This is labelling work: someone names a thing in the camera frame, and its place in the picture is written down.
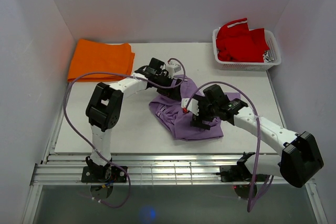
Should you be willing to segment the purple trousers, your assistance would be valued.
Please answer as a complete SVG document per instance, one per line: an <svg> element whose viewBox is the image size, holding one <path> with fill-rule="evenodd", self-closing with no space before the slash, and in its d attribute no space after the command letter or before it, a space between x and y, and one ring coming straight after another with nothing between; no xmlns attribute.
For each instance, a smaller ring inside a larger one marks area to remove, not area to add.
<svg viewBox="0 0 336 224"><path fill-rule="evenodd" d="M196 84L190 78L183 79L182 75L177 75L175 78L181 78L181 98L194 98L194 95L201 95L199 92L195 92L197 89ZM228 103L234 99L240 99L238 93L224 93L220 86L212 85L203 91L201 96L215 96L223 95L223 102L219 105L219 108L215 110L216 116L223 115L222 107L225 103ZM151 113L158 119L158 121L171 132L172 136L176 140L206 140L210 138L219 138L224 136L221 123L205 122L210 124L210 130L203 130L197 127L190 126L193 114L191 112L184 113L181 108L181 101L174 101L166 98L162 95L158 95L149 103L149 109Z"/></svg>

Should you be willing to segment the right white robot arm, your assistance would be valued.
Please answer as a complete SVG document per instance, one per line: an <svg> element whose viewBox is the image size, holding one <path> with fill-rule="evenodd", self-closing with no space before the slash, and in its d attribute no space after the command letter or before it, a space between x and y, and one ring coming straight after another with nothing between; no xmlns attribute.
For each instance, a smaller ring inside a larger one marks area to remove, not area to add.
<svg viewBox="0 0 336 224"><path fill-rule="evenodd" d="M244 153L236 165L220 169L225 182L247 181L267 175L282 177L290 185L301 188L323 166L324 162L315 137L305 131L301 134L288 130L256 112L239 98L230 99L217 84L182 99L184 112L191 112L191 126L209 130L213 119L226 121L257 137L276 153L259 155Z"/></svg>

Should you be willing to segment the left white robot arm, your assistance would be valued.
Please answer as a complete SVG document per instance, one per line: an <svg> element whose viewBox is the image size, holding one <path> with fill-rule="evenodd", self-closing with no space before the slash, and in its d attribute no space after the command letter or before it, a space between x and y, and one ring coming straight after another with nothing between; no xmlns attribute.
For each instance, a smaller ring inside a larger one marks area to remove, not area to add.
<svg viewBox="0 0 336 224"><path fill-rule="evenodd" d="M151 87L170 99L181 101L180 85L185 79L185 68L182 63L164 63L152 58L147 66L136 70L130 77L105 84L96 85L86 116L92 130L92 152L86 157L90 172L100 181L111 177L111 133L117 124L124 99Z"/></svg>

